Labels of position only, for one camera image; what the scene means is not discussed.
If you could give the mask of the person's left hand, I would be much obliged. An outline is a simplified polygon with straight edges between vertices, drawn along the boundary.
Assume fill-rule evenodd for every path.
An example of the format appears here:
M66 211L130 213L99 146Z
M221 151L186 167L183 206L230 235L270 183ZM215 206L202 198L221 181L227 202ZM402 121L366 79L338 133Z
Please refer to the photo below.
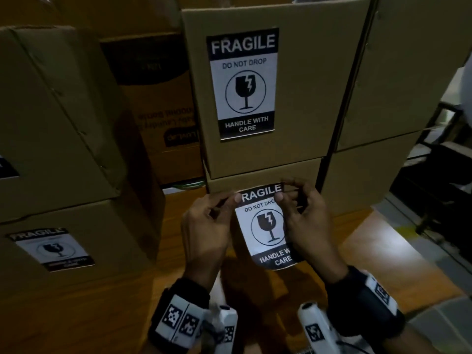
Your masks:
M230 242L231 218L211 217L211 196L197 198L183 214L182 242L185 252L183 277L211 291Z

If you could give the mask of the person's right hand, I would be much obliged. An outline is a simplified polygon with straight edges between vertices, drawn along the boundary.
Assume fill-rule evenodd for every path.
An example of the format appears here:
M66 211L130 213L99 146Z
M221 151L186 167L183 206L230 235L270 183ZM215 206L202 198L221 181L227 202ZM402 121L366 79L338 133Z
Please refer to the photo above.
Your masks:
M333 240L332 218L323 197L305 179L286 178L282 181L297 189L285 192L295 203L295 219L284 219L294 249L325 284L342 280L349 269Z

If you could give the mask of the black white warning sticker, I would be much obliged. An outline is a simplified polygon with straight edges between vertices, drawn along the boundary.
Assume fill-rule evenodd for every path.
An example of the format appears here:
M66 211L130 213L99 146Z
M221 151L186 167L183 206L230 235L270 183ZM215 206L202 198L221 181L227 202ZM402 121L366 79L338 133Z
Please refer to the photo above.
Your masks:
M278 271L303 261L286 236L283 211L274 195L284 183L267 184L240 191L236 218L253 262L266 270Z

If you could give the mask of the person's right forearm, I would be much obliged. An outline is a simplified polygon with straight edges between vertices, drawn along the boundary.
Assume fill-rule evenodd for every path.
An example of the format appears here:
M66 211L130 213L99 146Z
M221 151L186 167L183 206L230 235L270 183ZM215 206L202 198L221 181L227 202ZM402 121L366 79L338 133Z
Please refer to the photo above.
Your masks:
M381 347L387 354L443 354L410 324L398 336L384 340Z

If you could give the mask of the plain low cardboard box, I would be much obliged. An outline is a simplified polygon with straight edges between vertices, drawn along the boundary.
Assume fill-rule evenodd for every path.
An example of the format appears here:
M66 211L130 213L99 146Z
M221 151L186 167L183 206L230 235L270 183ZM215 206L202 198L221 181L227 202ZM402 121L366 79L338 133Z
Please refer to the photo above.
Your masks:
M286 178L301 178L315 184L322 160L324 160L324 158L305 160L216 179L210 178L209 172L204 166L207 192L217 193L230 190L245 190L257 186L279 183Z

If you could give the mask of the printed brown cardboard box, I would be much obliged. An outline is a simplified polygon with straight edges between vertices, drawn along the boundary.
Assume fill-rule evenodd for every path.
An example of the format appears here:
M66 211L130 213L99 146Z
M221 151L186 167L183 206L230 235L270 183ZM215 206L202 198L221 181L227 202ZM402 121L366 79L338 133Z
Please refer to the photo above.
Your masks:
M186 45L180 33L100 41L161 184L204 176Z

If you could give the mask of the cardboard box with large sticker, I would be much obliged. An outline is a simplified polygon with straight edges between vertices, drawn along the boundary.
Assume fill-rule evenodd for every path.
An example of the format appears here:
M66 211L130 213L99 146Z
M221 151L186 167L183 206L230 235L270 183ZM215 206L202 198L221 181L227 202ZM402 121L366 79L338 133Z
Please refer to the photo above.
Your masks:
M327 155L370 0L182 9L210 178ZM206 37L279 28L275 129L222 141Z

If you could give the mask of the cardboard box with small sticker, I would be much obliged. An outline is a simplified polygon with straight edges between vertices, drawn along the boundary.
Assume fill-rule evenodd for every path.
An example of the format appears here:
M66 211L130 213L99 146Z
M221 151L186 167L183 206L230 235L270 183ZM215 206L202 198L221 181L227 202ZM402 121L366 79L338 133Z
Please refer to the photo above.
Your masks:
M142 272L157 257L165 196L157 181L127 183L121 196L0 225L0 300ZM49 272L4 235L64 227L94 259L92 267Z

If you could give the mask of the black left wristband with markers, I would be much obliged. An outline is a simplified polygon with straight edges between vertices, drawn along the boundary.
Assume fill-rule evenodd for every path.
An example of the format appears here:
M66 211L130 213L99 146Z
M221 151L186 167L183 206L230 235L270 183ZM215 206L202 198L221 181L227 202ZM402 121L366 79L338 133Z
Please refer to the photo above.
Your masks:
M151 317L151 345L161 354L187 354L202 335L209 300L209 291L190 279L180 278L166 288Z

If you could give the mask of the black wristband with markers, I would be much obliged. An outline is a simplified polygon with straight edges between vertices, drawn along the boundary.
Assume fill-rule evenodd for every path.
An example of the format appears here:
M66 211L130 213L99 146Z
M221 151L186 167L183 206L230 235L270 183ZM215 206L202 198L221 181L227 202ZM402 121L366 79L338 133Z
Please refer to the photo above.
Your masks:
M396 300L368 272L349 266L341 280L325 285L327 317L343 337L382 342L399 336L405 317Z
M180 278L166 288L151 317L151 345L161 354L187 354L202 335L209 300L209 291L190 279Z

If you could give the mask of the black right wristband with markers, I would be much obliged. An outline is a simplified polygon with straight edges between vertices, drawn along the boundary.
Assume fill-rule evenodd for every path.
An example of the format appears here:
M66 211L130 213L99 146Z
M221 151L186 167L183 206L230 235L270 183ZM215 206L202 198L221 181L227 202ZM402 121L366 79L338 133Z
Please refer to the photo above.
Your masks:
M343 337L382 342L399 336L405 317L396 300L368 272L349 266L341 280L325 285L327 317Z

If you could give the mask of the plain tall cardboard box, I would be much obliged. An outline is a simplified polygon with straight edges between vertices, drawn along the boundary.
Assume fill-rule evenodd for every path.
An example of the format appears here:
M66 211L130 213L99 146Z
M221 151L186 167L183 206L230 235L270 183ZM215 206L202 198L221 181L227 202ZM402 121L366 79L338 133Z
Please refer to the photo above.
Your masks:
M337 150L423 130L472 48L472 0L373 0Z

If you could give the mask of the small warning sticker on box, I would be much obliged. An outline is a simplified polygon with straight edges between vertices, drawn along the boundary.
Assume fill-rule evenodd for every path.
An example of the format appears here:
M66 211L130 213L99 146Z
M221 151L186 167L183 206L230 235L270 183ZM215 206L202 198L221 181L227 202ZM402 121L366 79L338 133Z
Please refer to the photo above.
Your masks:
M94 259L64 227L36 228L4 237L36 259L49 272L92 267Z

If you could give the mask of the creased cardboard box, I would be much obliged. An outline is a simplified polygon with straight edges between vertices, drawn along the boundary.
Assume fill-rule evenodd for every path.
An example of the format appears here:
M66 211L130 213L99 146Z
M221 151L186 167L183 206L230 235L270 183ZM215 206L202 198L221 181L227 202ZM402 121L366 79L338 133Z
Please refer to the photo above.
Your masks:
M129 190L161 221L165 196L96 37L0 27L0 223Z

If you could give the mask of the dark cardboard box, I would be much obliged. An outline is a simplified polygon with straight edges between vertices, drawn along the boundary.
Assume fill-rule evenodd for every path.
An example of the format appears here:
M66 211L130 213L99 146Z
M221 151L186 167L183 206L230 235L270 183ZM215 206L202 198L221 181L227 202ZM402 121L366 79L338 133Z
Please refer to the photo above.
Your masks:
M90 29L99 38L177 31L177 0L0 0L0 26Z

